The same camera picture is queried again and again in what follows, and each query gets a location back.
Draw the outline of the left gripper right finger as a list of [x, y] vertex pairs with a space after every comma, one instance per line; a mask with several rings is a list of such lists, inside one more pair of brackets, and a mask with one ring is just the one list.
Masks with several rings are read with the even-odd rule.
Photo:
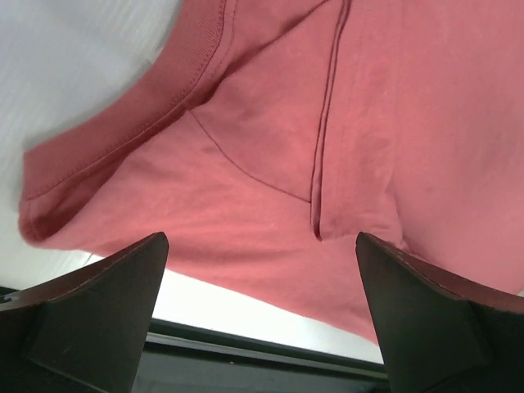
[[355, 252], [393, 392], [521, 392], [523, 299], [369, 233]]

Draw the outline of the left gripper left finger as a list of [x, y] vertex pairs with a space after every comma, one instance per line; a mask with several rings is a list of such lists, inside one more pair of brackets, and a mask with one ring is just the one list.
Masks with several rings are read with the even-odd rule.
[[169, 243], [114, 255], [1, 298], [3, 392], [130, 392]]

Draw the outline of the salmon pink polo shirt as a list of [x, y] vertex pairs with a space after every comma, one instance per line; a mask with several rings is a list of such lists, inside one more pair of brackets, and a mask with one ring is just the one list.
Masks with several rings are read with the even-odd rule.
[[372, 233], [523, 288], [520, 1], [185, 1], [146, 74], [24, 157], [31, 245], [168, 266], [369, 340]]

